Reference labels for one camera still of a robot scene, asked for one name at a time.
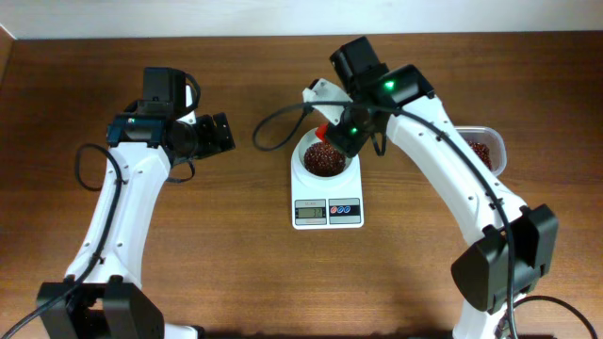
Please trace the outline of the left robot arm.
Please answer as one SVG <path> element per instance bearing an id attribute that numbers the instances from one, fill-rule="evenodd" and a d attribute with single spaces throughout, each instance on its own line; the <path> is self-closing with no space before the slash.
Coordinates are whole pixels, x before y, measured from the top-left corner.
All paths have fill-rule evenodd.
<path id="1" fill-rule="evenodd" d="M 33 315 L 52 338 L 204 337 L 173 325 L 142 291 L 142 257 L 162 186 L 179 165 L 232 151 L 223 113 L 195 114 L 201 89 L 188 73 L 148 67 L 143 94 L 107 127 L 106 174 L 86 237 L 62 282 L 45 282 Z"/>

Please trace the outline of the orange plastic measuring scoop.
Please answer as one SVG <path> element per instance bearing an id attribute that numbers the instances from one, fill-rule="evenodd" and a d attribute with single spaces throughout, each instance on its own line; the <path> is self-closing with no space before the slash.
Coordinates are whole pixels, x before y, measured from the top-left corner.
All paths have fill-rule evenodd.
<path id="1" fill-rule="evenodd" d="M 323 123 L 322 125 L 320 125 L 316 131 L 315 131 L 315 135 L 316 137 L 323 143 L 328 144 L 329 141 L 326 138 L 326 133 L 328 132 L 329 129 L 329 124 L 328 123 Z"/>

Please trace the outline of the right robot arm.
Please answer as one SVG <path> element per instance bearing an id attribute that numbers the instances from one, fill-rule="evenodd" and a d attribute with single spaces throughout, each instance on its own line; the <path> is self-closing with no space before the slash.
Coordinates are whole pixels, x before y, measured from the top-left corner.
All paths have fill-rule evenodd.
<path id="1" fill-rule="evenodd" d="M 452 264 L 463 295 L 455 338 L 515 338 L 513 307 L 550 270 L 559 221 L 544 204 L 530 208 L 480 160 L 450 121 L 417 67 L 391 71 L 367 38 L 330 57 L 341 82 L 325 139 L 347 157 L 372 141 L 419 167 L 456 219 L 467 250 Z"/>

